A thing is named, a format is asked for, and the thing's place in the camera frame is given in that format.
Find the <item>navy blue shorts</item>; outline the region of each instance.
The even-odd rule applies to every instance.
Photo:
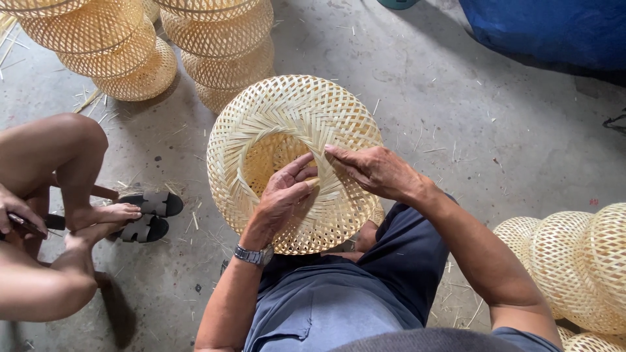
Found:
[[[396,203],[376,232],[376,244],[356,263],[340,256],[276,254],[264,268],[259,292],[299,267],[351,263],[376,276],[426,326],[450,253],[417,210]]]

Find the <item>person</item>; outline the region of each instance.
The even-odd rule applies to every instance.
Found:
[[[353,152],[326,145],[326,156],[364,190],[397,203],[380,228],[362,230],[361,252],[349,255],[354,261],[274,255],[262,267],[233,256],[208,301],[195,351],[396,350],[376,339],[404,333],[428,336],[403,335],[411,348],[398,351],[562,348],[548,304],[515,255],[432,180],[384,147]],[[317,183],[305,180],[315,174],[305,168],[312,159],[303,155],[270,178],[239,247],[260,251],[272,242]],[[422,329],[449,252],[489,306],[491,335]],[[351,344],[357,348],[345,349]],[[363,347],[370,344],[378,349]]]
[[[79,311],[94,296],[91,250],[129,219],[141,217],[131,204],[93,207],[91,191],[108,142],[94,120],[62,113],[0,132],[0,320],[52,321]],[[44,233],[44,220],[24,200],[61,188],[71,231],[65,251],[50,267],[29,256],[8,212]],[[44,214],[48,213],[45,202]]]

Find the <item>man's left hand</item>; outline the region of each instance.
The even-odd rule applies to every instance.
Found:
[[[317,176],[317,167],[307,167],[313,161],[313,153],[307,153],[270,177],[259,205],[248,221],[240,246],[259,251],[272,242],[293,215],[295,206],[304,200],[319,183],[319,179],[305,181]]]

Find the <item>watch face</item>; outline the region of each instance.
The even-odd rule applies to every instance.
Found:
[[[263,266],[270,264],[270,261],[272,260],[273,256],[274,256],[274,244],[270,243],[263,250]]]

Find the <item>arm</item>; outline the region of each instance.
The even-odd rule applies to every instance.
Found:
[[[308,153],[285,166],[269,180],[259,205],[248,221],[239,245],[260,251],[286,225],[300,199],[309,195],[319,179],[316,167],[305,167]],[[196,352],[239,351],[252,325],[263,269],[233,256],[208,300],[195,343]]]
[[[562,349],[550,308],[514,253],[432,180],[386,148],[351,152],[327,146],[326,152],[363,189],[410,205],[433,224],[465,278],[489,306],[492,329],[527,331]]]

